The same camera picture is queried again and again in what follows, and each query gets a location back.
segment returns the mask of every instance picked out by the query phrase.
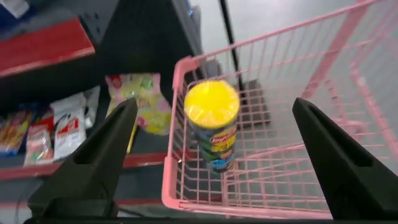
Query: red shelf edge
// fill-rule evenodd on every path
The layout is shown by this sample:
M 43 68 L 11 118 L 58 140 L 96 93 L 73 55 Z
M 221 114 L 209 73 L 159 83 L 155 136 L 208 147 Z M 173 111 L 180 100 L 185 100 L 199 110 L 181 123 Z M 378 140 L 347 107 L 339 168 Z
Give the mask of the red shelf edge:
M 83 26 L 74 18 L 0 42 L 0 77 L 94 53 Z
M 141 167 L 164 163 L 166 152 L 131 154 L 124 159 L 123 167 Z M 60 162 L 39 166 L 27 166 L 0 169 L 0 180 L 21 179 L 51 175 L 60 166 Z

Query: product label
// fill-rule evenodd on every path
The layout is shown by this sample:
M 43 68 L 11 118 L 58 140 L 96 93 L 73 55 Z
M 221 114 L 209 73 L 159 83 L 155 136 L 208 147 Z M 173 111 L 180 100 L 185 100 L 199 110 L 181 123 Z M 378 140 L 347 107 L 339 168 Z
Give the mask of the product label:
M 201 149 L 200 153 L 207 162 L 207 166 L 217 173 L 232 169 L 236 124 L 226 127 L 221 132 L 210 129 L 197 131 L 196 136 Z
M 212 144 L 212 152 L 222 152 L 229 149 L 236 140 L 236 125 L 225 129 L 224 131 L 214 135 L 210 142 Z

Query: white package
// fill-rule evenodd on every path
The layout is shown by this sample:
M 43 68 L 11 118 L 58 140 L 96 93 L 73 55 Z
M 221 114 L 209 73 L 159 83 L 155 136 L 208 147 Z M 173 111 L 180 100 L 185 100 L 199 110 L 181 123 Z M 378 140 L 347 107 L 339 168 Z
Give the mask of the white package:
M 86 98 L 78 93 L 50 106 L 54 110 L 54 159 L 57 160 L 69 156 L 86 139 Z

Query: merchandise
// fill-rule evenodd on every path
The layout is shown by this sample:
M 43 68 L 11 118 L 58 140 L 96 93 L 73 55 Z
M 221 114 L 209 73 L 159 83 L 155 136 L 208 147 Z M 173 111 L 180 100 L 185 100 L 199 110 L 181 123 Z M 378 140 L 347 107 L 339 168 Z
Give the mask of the merchandise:
M 57 160 L 69 156 L 86 139 L 86 98 L 83 93 L 78 93 L 50 106 L 54 110 L 54 159 Z
M 34 117 L 32 110 L 21 110 L 0 118 L 0 156 L 14 156 Z
M 225 81 L 205 81 L 186 95 L 184 112 L 198 140 L 200 154 L 213 172 L 234 166 L 238 92 Z
M 53 116 L 44 116 L 29 127 L 26 141 L 25 166 L 47 164 L 53 161 L 51 135 L 54 123 Z
M 100 98 L 100 86 L 87 90 L 83 94 L 86 98 L 85 123 L 86 129 L 88 129 L 92 128 L 95 123 L 98 99 Z
M 109 94 L 118 103 L 135 97 L 139 108 L 138 125 L 148 133 L 166 135 L 170 131 L 171 107 L 160 91 L 160 74 L 126 74 L 106 77 Z
M 111 101 L 109 102 L 108 111 L 106 112 L 106 116 L 108 116 L 112 111 L 123 101 L 130 99 L 135 96 L 134 92 L 126 86 L 126 83 L 129 83 L 129 75 L 113 75 L 110 77 L 106 77 L 106 83 L 108 84 L 109 95 L 111 96 Z M 126 154 L 131 152 L 132 140 L 134 139 L 134 135 L 137 131 L 137 124 L 134 124 L 131 136 L 129 140 L 129 145 L 127 146 Z

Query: pink shopping cart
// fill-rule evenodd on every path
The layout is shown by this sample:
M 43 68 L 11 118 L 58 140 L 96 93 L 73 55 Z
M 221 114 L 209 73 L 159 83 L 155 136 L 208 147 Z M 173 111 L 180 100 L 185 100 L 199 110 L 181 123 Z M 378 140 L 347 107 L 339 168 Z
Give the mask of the pink shopping cart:
M 398 173 L 398 1 L 365 0 L 210 54 L 181 59 L 174 73 L 162 201 L 189 212 L 258 218 L 331 218 L 292 114 L 296 97 L 317 105 Z M 240 70 L 230 65 L 236 49 Z M 209 69 L 208 62 L 220 63 Z M 239 89 L 236 164 L 203 165 L 183 112 L 186 92 L 208 79 Z

